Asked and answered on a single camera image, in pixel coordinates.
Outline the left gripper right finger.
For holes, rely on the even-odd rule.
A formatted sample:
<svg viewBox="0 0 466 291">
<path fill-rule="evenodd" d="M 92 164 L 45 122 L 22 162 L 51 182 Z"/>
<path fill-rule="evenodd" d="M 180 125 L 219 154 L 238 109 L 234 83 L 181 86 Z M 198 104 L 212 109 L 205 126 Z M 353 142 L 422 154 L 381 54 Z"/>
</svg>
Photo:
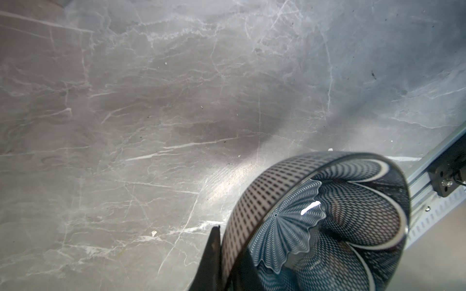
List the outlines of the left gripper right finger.
<svg viewBox="0 0 466 291">
<path fill-rule="evenodd" d="M 264 291 L 249 251 L 243 251 L 231 274 L 230 291 Z"/>
</svg>

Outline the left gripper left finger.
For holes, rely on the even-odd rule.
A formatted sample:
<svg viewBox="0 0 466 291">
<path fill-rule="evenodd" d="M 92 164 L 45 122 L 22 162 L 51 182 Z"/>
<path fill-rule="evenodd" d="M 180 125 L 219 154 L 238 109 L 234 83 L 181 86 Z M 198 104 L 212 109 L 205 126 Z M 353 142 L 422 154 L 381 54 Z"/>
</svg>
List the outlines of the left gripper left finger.
<svg viewBox="0 0 466 291">
<path fill-rule="evenodd" d="M 207 240 L 197 273 L 189 291 L 222 290 L 222 246 L 220 226 L 214 226 Z"/>
</svg>

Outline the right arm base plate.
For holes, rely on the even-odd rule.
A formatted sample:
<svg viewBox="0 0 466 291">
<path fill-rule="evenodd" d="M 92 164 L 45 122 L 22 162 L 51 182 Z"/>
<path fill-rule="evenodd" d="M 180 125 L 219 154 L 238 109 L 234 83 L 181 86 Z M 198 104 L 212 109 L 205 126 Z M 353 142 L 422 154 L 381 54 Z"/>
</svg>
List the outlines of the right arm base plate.
<svg viewBox="0 0 466 291">
<path fill-rule="evenodd" d="M 459 138 L 427 168 L 433 190 L 443 198 L 466 185 L 466 135 Z"/>
</svg>

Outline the dark blue petal bowl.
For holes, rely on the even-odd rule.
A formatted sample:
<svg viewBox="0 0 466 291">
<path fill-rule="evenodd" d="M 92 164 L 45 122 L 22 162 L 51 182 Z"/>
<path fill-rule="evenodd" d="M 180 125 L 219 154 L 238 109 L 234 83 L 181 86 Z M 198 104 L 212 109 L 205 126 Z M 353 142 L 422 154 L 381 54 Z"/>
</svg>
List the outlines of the dark blue petal bowl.
<svg viewBox="0 0 466 291">
<path fill-rule="evenodd" d="M 410 226 L 403 172 L 371 153 L 311 152 L 261 173 L 222 241 L 222 285 L 249 251 L 265 291 L 384 291 Z"/>
</svg>

